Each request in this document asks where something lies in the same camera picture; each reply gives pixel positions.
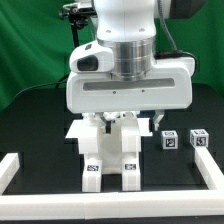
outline black cable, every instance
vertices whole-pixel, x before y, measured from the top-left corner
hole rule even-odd
[[[55,85],[55,89],[58,89],[59,86],[61,85],[61,82],[64,81],[64,80],[66,80],[68,77],[69,77],[69,74],[64,75],[62,78],[60,78],[60,79],[58,80],[58,83]]]
[[[66,83],[67,81],[63,81],[63,82],[52,82],[52,83],[45,83],[45,84],[40,84],[40,85],[36,85],[36,86],[31,86],[29,88],[26,88],[26,89],[23,89],[22,91],[20,91],[19,93],[16,94],[16,96],[14,97],[14,100],[19,97],[20,95],[22,95],[23,93],[25,92],[28,92],[30,90],[33,90],[33,89],[38,89],[38,88],[42,88],[42,87],[46,87],[46,86],[55,86],[57,84],[63,84],[63,83]]]
[[[185,56],[191,57],[195,61],[195,69],[194,69],[194,73],[195,73],[197,71],[197,68],[198,68],[197,58],[191,53],[184,52],[182,50],[177,49],[177,45],[176,45],[172,35],[170,34],[170,32],[167,28],[167,25],[166,25],[166,22],[165,22],[165,19],[164,19],[164,16],[163,16],[162,0],[157,0],[157,3],[158,3],[160,24],[161,24],[161,27],[162,27],[168,41],[170,42],[170,45],[173,48],[173,51],[171,51],[171,52],[157,52],[154,55],[155,59],[159,60],[159,59],[168,59],[168,58],[180,58],[180,57],[185,57]]]
[[[171,51],[171,52],[156,52],[154,57],[155,57],[156,60],[168,59],[168,58],[191,57],[195,61],[194,73],[198,69],[198,60],[197,60],[197,58],[193,54],[191,54],[189,52],[184,52],[184,51],[181,51],[181,50],[176,50],[176,51]]]
[[[167,28],[164,16],[163,16],[163,7],[162,7],[162,1],[161,0],[157,0],[158,3],[158,11],[159,11],[159,20],[160,20],[160,24],[161,27],[163,28],[164,33],[167,36],[168,41],[170,42],[172,48],[174,51],[177,50],[177,45],[172,37],[172,35],[170,34],[170,31]]]

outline black surface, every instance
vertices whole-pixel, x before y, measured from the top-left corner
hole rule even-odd
[[[205,85],[193,86],[193,103],[186,110],[166,111],[161,129],[176,130],[179,149],[163,151],[160,132],[142,138],[140,156],[142,190],[205,189],[193,163],[190,129],[206,129],[209,150],[224,168],[224,99]],[[141,113],[153,116],[152,112]],[[5,195],[79,193],[83,158],[77,140],[65,140],[73,119],[65,103],[65,90],[33,90],[19,96],[0,113],[0,160],[7,152],[20,152],[22,167]],[[121,176],[102,178],[102,191],[121,191]],[[27,221],[2,223],[223,223],[224,217],[171,217],[73,221]]]

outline green backdrop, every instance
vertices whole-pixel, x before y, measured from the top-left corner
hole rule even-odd
[[[69,22],[59,20],[58,10],[70,2],[0,0],[0,110],[20,90],[58,81],[69,73],[72,35]],[[193,82],[206,83],[224,95],[224,1],[208,0],[193,18],[168,20],[167,24],[178,48],[199,59]],[[80,39],[82,43],[91,39],[88,29]],[[157,49],[170,49],[160,29]]]

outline small cube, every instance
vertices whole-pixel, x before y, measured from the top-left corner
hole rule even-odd
[[[191,130],[190,142],[194,148],[208,147],[209,134],[204,129]]]
[[[178,135],[176,131],[162,131],[163,149],[178,149]]]
[[[122,160],[122,190],[141,190],[141,173],[139,169],[138,159]]]
[[[102,160],[90,159],[85,161],[82,175],[83,192],[100,192],[102,176]]]

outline white border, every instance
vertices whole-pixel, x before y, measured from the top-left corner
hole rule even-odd
[[[0,163],[0,195],[19,169],[19,156],[17,153],[8,153]]]
[[[210,190],[0,196],[0,220],[224,215],[222,172],[207,148],[195,149],[195,162]]]

